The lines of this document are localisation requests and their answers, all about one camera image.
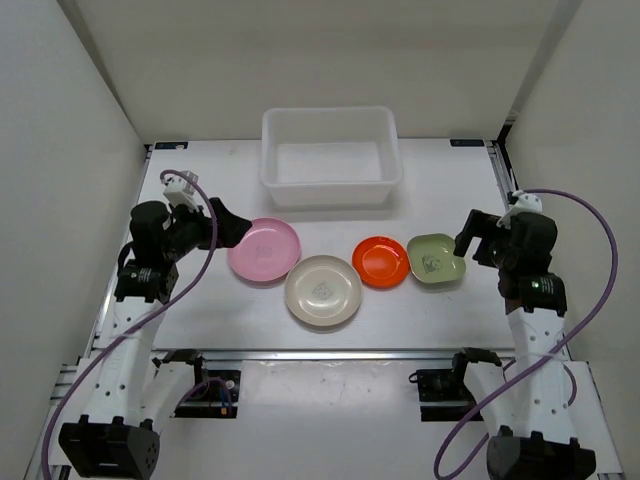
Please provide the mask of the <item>pink round plate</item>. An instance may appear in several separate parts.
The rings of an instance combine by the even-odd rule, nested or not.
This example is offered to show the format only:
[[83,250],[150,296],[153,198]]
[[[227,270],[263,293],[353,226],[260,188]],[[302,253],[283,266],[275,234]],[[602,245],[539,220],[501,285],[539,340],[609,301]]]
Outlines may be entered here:
[[241,242],[228,251],[228,264],[235,274],[250,282],[272,282],[286,276],[301,255],[301,242],[287,222],[256,218]]

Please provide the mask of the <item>green square panda dish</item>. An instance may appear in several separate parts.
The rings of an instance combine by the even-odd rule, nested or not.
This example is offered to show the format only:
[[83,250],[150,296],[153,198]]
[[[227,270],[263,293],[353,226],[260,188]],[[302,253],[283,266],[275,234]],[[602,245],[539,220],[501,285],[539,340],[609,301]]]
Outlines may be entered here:
[[463,280],[465,260],[454,255],[455,241],[443,233],[418,235],[406,251],[414,278],[429,289],[454,288]]

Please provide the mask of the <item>cream round bowl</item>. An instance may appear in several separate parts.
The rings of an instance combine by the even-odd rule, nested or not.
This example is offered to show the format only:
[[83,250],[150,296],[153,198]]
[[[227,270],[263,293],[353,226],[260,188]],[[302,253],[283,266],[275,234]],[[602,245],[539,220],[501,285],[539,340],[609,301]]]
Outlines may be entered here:
[[299,261],[284,284],[285,303],[299,321],[318,328],[347,322],[359,309],[363,285],[356,270],[331,255]]

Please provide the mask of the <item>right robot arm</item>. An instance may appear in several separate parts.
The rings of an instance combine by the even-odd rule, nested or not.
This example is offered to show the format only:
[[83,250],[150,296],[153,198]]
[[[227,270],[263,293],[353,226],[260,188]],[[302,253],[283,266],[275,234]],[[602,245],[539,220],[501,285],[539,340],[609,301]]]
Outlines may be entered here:
[[452,393],[474,398],[487,425],[492,479],[587,479],[595,472],[596,455],[580,445],[569,413],[569,380],[557,353],[567,311],[564,283],[549,270],[557,234],[541,213],[503,220],[473,209],[455,238],[456,256],[478,239],[474,260],[497,269],[515,346],[510,378],[493,353],[478,350],[449,375]]

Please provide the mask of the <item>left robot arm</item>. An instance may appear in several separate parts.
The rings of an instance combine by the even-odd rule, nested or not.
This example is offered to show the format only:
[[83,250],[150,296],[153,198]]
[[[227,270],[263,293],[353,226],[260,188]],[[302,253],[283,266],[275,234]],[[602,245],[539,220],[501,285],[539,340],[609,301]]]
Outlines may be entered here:
[[164,424],[183,397],[198,400],[210,386],[197,351],[152,355],[161,320],[179,297],[177,263],[193,250],[233,248],[251,226],[218,198],[206,207],[145,201],[131,210],[131,240],[118,258],[115,338],[90,365],[98,377],[87,405],[58,434],[80,477],[151,477]]

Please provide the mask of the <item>translucent white plastic bin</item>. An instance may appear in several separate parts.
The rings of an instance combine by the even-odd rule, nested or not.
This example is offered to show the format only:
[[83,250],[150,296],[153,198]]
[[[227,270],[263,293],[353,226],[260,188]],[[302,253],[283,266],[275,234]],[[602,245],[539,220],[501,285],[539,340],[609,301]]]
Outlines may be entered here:
[[261,184],[285,208],[378,206],[404,170],[383,106],[273,108],[262,117]]

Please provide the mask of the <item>orange round plate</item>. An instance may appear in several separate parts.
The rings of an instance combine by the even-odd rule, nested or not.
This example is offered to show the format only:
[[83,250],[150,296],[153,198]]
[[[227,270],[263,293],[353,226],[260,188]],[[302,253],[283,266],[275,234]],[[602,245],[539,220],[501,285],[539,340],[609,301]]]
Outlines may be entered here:
[[400,285],[409,272],[405,248],[396,240],[384,236],[362,240],[354,248],[351,262],[361,280],[377,289]]

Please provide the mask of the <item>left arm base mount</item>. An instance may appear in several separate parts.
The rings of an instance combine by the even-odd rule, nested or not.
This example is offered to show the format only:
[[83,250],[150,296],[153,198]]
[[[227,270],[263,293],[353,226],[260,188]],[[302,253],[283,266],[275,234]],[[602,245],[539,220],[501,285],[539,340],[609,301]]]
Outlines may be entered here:
[[180,363],[194,370],[193,391],[180,400],[172,416],[175,418],[235,418],[241,387],[239,369],[211,369],[202,354],[193,349],[168,352],[152,359],[158,377],[165,364]]

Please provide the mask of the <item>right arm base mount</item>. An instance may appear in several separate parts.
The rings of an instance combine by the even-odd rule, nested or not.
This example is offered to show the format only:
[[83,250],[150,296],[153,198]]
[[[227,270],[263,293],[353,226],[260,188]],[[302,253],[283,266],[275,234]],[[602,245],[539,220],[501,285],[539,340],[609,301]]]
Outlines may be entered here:
[[417,386],[423,423],[459,421],[476,405],[464,375],[469,364],[477,363],[502,366],[495,352],[466,347],[453,356],[448,369],[418,369],[409,375],[409,383]]

